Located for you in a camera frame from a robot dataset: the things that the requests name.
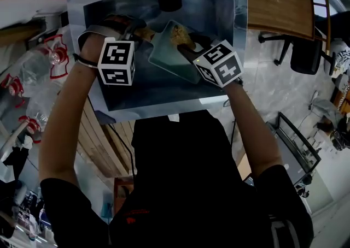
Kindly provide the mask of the reddish brown wooden frame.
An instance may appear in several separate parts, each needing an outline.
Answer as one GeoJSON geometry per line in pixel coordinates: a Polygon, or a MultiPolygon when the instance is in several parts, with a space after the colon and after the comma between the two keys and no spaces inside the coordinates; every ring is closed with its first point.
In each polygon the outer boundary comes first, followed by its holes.
{"type": "Polygon", "coordinates": [[[134,190],[132,178],[114,178],[113,185],[113,214],[116,215],[123,206],[126,198],[134,190]]]}

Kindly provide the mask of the wooden slatted floor board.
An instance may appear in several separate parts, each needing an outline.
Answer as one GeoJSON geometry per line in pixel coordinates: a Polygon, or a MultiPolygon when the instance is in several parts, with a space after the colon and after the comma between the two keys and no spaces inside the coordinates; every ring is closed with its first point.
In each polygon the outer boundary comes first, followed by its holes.
{"type": "Polygon", "coordinates": [[[77,150],[92,163],[103,178],[124,178],[137,173],[131,146],[134,121],[114,122],[94,111],[85,101],[80,120],[77,150]]]}

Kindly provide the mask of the person's right forearm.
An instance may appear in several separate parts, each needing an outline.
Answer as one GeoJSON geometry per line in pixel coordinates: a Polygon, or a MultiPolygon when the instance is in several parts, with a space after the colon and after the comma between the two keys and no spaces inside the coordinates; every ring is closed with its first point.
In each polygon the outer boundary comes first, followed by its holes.
{"type": "Polygon", "coordinates": [[[240,130],[243,146],[254,178],[270,167],[281,165],[276,138],[259,115],[244,88],[232,82],[224,87],[240,130]]]}

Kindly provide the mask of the brown cardboard box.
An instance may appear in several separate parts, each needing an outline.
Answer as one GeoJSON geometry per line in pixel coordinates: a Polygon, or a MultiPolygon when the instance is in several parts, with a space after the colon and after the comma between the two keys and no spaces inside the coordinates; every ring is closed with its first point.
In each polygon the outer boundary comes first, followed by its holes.
{"type": "Polygon", "coordinates": [[[25,42],[46,29],[44,19],[32,20],[0,29],[0,47],[25,42]]]}

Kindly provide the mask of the white wooden stool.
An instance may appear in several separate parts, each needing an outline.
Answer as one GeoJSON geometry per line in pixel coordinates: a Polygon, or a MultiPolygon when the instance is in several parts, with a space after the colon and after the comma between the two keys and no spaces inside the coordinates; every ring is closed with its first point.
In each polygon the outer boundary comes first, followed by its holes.
{"type": "Polygon", "coordinates": [[[24,120],[23,122],[20,123],[18,128],[13,133],[11,133],[6,137],[4,144],[0,148],[0,160],[2,162],[8,157],[18,136],[26,128],[27,125],[28,125],[28,120],[24,120]]]}

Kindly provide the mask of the round wooden stool seat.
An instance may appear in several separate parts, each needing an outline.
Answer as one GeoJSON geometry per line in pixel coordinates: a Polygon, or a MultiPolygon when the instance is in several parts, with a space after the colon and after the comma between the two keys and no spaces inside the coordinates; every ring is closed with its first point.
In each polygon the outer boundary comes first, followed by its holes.
{"type": "Polygon", "coordinates": [[[236,165],[242,180],[245,180],[251,175],[252,171],[245,152],[237,157],[236,165]]]}

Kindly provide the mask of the wooden shelf trolley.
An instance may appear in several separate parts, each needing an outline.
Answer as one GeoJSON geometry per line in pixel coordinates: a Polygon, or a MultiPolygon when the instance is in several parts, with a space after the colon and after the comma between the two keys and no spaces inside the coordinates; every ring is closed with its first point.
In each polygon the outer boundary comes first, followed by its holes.
{"type": "Polygon", "coordinates": [[[247,0],[248,28],[285,34],[307,40],[326,43],[330,52],[331,23],[329,0],[315,3],[313,0],[247,0]],[[314,7],[326,9],[327,31],[323,38],[315,34],[314,7]]]}

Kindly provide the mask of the grey laptop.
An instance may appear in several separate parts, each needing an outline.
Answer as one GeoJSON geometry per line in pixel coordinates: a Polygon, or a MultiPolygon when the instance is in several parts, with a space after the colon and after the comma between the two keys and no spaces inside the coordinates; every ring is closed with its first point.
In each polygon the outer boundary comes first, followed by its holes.
{"type": "Polygon", "coordinates": [[[305,171],[303,170],[302,166],[295,158],[294,153],[287,146],[287,144],[284,142],[284,140],[279,136],[279,134],[273,128],[273,126],[270,123],[267,123],[267,125],[277,140],[279,153],[280,153],[281,158],[282,158],[282,163],[283,163],[293,185],[295,186],[302,179],[302,177],[305,175],[305,171]]]}

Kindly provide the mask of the white printed cushion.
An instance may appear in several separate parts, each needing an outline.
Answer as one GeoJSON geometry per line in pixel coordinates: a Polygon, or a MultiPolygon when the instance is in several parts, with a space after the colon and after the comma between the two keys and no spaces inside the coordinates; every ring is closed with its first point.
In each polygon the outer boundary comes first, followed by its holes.
{"type": "Polygon", "coordinates": [[[350,66],[350,49],[340,51],[335,57],[335,66],[332,76],[336,78],[343,74],[350,66]]]}

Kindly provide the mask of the black frame stand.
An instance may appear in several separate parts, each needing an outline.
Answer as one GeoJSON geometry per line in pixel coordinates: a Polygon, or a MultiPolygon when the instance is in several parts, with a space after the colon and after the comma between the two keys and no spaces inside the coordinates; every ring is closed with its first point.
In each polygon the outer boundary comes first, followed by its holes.
{"type": "Polygon", "coordinates": [[[318,152],[312,147],[309,141],[301,134],[301,132],[292,124],[292,122],[282,113],[279,112],[275,125],[276,134],[281,138],[282,142],[289,149],[303,171],[311,173],[322,160],[318,152]],[[284,121],[294,132],[294,139],[287,135],[281,126],[284,121]]]}

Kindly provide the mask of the person's left forearm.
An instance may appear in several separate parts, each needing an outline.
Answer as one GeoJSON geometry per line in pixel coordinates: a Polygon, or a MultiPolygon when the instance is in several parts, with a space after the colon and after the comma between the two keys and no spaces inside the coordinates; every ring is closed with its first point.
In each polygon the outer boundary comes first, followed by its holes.
{"type": "Polygon", "coordinates": [[[74,170],[84,104],[96,70],[74,65],[52,107],[39,149],[39,180],[61,179],[78,186],[74,170]]]}

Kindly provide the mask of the tan fibre clump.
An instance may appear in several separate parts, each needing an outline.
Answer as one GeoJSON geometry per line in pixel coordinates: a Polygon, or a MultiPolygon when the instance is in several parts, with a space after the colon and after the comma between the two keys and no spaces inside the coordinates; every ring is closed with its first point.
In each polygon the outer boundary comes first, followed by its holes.
{"type": "Polygon", "coordinates": [[[174,25],[170,36],[173,45],[186,45],[189,49],[195,50],[196,44],[190,38],[188,31],[182,25],[174,25]]]}

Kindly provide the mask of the person's black shirt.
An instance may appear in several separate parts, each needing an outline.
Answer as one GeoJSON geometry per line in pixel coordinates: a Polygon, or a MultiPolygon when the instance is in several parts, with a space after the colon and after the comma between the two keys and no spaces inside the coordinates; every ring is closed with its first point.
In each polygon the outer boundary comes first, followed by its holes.
{"type": "Polygon", "coordinates": [[[209,112],[138,120],[132,144],[135,187],[110,223],[78,186],[41,182],[59,248],[310,248],[312,221],[286,169],[243,182],[209,112]]]}

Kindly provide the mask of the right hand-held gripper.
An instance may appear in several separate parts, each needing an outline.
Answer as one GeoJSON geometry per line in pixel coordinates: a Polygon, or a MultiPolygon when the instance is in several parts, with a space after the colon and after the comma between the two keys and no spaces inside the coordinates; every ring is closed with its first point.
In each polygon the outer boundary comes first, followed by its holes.
{"type": "Polygon", "coordinates": [[[197,57],[196,52],[187,45],[178,45],[177,50],[187,60],[193,60],[193,64],[206,81],[218,87],[225,87],[242,75],[242,63],[227,40],[211,47],[210,37],[199,33],[190,33],[189,36],[195,44],[194,50],[206,51],[197,57]]]}

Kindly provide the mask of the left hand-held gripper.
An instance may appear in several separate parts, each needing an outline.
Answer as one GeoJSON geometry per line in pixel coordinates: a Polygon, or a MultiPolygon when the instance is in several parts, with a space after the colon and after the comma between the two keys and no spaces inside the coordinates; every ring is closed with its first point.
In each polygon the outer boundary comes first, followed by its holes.
{"type": "Polygon", "coordinates": [[[128,15],[109,15],[90,25],[78,37],[79,51],[91,33],[105,36],[98,63],[83,59],[78,62],[97,69],[105,85],[131,86],[135,74],[135,51],[141,40],[134,35],[138,28],[145,28],[144,20],[128,15]]]}

